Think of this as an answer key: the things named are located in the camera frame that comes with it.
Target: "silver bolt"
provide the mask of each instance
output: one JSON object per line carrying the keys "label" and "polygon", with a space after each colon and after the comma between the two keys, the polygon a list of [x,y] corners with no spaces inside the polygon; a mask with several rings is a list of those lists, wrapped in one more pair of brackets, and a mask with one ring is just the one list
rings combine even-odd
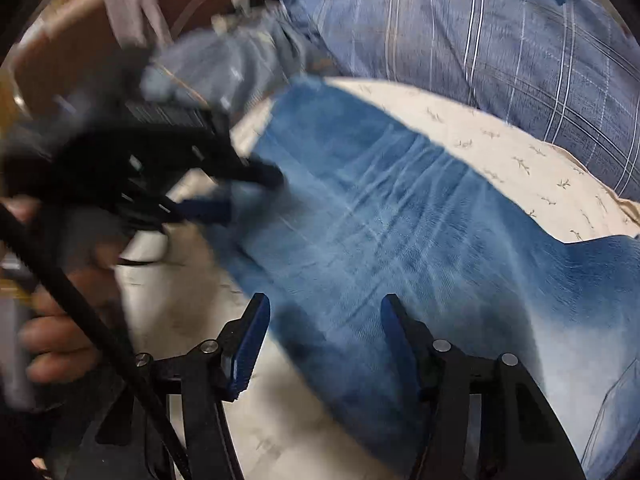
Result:
{"label": "silver bolt", "polygon": [[502,354],[502,362],[507,366],[515,366],[518,364],[518,358],[513,354]]}
{"label": "silver bolt", "polygon": [[438,352],[448,352],[451,350],[451,343],[446,339],[436,339],[436,341],[433,342],[433,347]]}
{"label": "silver bolt", "polygon": [[138,368],[148,365],[150,361],[151,355],[147,354],[146,352],[142,352],[142,354],[136,355],[136,366]]}
{"label": "silver bolt", "polygon": [[213,354],[218,349],[218,342],[215,339],[207,339],[200,345],[200,351],[205,354]]}

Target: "black cable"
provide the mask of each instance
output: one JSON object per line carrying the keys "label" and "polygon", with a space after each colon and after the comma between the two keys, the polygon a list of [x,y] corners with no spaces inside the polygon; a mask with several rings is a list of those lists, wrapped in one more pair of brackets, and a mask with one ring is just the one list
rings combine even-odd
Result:
{"label": "black cable", "polygon": [[164,407],[149,384],[136,370],[133,359],[119,345],[110,330],[100,321],[85,298],[29,238],[25,228],[0,204],[0,238],[34,274],[59,306],[80,327],[122,377],[151,418],[156,430],[185,480],[191,479],[187,454]]}

